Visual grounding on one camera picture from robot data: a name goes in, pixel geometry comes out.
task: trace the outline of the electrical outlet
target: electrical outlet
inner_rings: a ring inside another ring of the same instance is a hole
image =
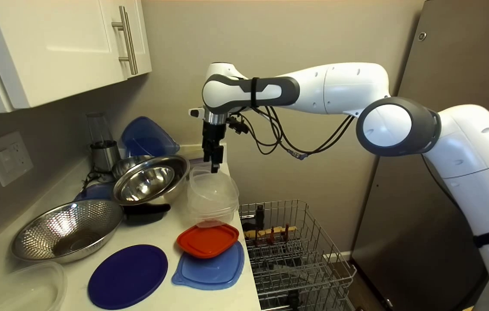
[[[0,181],[4,187],[33,168],[20,132],[0,137]]]

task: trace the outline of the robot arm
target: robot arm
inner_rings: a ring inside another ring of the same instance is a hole
[[[388,76],[374,63],[334,63],[266,79],[246,79],[229,63],[213,63],[203,87],[203,149],[213,173],[219,140],[232,112],[280,106],[357,117],[361,145],[380,156],[424,154],[464,213],[489,274],[489,112],[462,105],[432,112],[389,97]]]

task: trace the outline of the countertop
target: countertop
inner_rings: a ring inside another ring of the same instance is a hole
[[[0,277],[17,270],[26,263],[15,260],[10,255],[10,242],[16,232],[29,220],[54,206],[71,201],[81,187],[82,178],[89,169],[87,161],[82,161],[69,172],[53,189],[45,193],[39,201],[18,217],[0,234]],[[227,164],[221,165],[221,171],[229,173]],[[237,283],[219,291],[202,291],[171,283],[171,277],[177,268],[182,250],[177,246],[177,236],[193,225],[187,216],[186,191],[173,204],[171,210],[160,221],[142,226],[127,226],[122,223],[112,239],[96,253],[73,263],[63,264],[67,275],[67,294],[61,311],[94,311],[95,307],[87,297],[87,282],[95,268],[114,252],[135,244],[152,244],[161,248],[168,258],[168,273],[162,284],[149,297],[128,307],[128,311],[150,310],[235,310],[259,311],[260,303],[252,276],[252,268],[245,254],[245,265]],[[239,242],[246,250],[245,238],[240,225],[238,212],[230,223],[239,230]]]

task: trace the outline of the wire rack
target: wire rack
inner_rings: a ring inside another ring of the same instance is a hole
[[[341,311],[356,269],[343,259],[300,200],[239,207],[260,306],[264,311]],[[272,227],[287,234],[271,234]],[[257,234],[265,229],[268,234]]]

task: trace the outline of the metal colander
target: metal colander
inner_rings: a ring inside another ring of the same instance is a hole
[[[12,253],[21,260],[78,260],[110,240],[123,216],[120,205],[112,201],[66,203],[22,228],[12,242]]]

